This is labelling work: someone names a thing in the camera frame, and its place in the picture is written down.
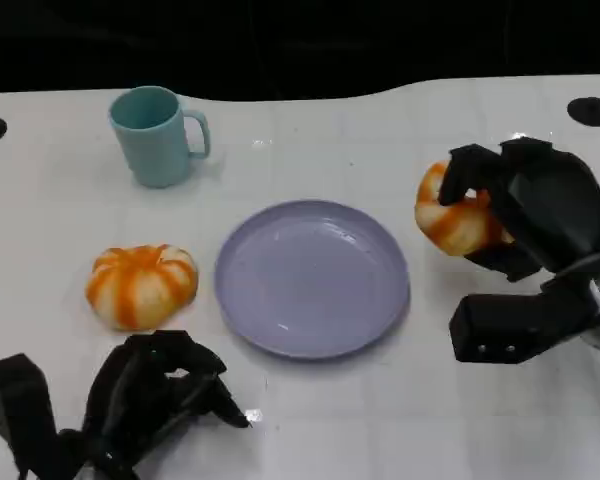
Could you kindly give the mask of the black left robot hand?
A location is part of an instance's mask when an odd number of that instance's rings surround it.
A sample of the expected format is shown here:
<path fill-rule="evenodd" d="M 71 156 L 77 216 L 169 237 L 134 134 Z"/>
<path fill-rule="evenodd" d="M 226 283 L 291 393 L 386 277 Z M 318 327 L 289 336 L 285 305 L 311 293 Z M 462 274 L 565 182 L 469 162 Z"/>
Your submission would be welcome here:
<path fill-rule="evenodd" d="M 239 429 L 246 415 L 221 379 L 220 357 L 182 330 L 129 336 L 115 347 L 89 391 L 82 426 L 64 429 L 78 479 L 134 479 L 135 466 L 173 432 L 213 414 Z"/>

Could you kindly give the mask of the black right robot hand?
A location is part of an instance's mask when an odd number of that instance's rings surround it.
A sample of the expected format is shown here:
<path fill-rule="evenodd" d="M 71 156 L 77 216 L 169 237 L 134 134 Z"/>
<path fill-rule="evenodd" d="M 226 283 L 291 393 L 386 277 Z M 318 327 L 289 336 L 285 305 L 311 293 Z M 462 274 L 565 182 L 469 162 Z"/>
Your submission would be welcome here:
<path fill-rule="evenodd" d="M 600 253 L 600 185 L 588 165 L 531 137 L 500 147 L 469 144 L 450 152 L 440 204 L 457 206 L 468 190 L 488 196 L 490 238 L 464 258 L 517 282 Z"/>

